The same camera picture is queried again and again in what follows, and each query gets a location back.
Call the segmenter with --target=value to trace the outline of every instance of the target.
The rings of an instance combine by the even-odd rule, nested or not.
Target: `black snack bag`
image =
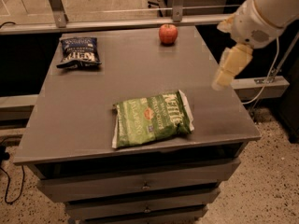
[[[98,66],[101,61],[97,53],[96,37],[74,37],[61,39],[63,59],[57,68],[85,68]]]

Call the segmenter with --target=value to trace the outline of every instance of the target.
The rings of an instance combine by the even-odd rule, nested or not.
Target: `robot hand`
[[[223,52],[213,89],[220,91],[229,86],[249,64],[254,49],[266,47],[298,18],[298,8],[299,0],[246,0],[222,21],[217,28],[230,33],[236,45]]]

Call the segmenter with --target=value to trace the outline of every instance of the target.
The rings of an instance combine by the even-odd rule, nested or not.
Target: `drawer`
[[[227,180],[239,165],[239,159],[188,163],[172,171],[147,169],[137,173],[120,172],[85,175],[39,181],[37,187],[52,201],[65,203],[106,196],[158,189],[187,187]]]
[[[196,206],[212,203],[220,190],[200,189],[192,186],[187,189],[172,189],[171,191],[156,191],[151,195],[130,194],[129,197],[104,199],[92,203],[70,204],[66,206],[66,213],[73,219],[92,219],[99,217],[113,217],[128,214],[148,214],[158,210]]]
[[[124,215],[118,217],[98,218],[82,221],[82,224],[164,224],[171,222],[181,224],[182,221],[195,221],[203,217],[207,211],[205,206],[192,206],[169,209],[149,214]]]

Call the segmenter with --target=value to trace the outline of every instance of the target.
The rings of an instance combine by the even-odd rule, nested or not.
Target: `apple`
[[[159,37],[163,44],[173,44],[178,37],[178,28],[173,24],[164,24],[159,29]]]

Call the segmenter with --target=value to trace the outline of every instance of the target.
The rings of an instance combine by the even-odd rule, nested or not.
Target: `green bag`
[[[131,147],[194,130],[185,94],[175,91],[114,104],[117,110],[112,147]]]

